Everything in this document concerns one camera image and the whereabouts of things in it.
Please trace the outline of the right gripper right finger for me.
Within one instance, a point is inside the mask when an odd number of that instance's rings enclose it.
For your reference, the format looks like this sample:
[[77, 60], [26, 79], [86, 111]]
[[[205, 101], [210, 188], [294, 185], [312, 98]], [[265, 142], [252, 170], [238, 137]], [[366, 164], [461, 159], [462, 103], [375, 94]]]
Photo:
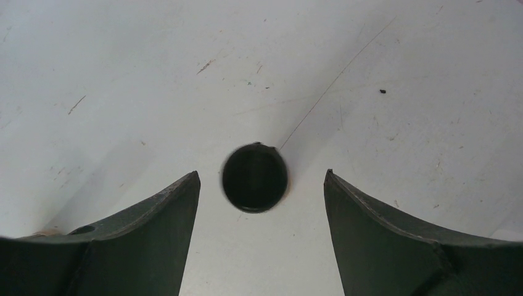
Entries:
[[324, 201], [345, 295], [521, 295], [522, 243], [428, 223], [326, 172]]

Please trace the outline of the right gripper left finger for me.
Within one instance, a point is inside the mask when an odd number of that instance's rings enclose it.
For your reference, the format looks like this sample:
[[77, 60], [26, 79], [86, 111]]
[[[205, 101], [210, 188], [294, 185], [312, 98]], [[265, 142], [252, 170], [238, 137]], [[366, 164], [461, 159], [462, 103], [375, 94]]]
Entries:
[[2, 295], [178, 295], [200, 179], [68, 234], [1, 239]]

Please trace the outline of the small black cap spice bottle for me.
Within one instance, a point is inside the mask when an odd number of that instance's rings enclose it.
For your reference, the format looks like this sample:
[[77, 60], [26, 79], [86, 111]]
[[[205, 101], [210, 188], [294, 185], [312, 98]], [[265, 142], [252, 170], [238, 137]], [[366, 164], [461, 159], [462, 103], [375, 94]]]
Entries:
[[240, 211], [263, 213], [287, 194], [289, 170], [277, 148], [253, 142], [238, 147], [224, 161], [221, 187]]

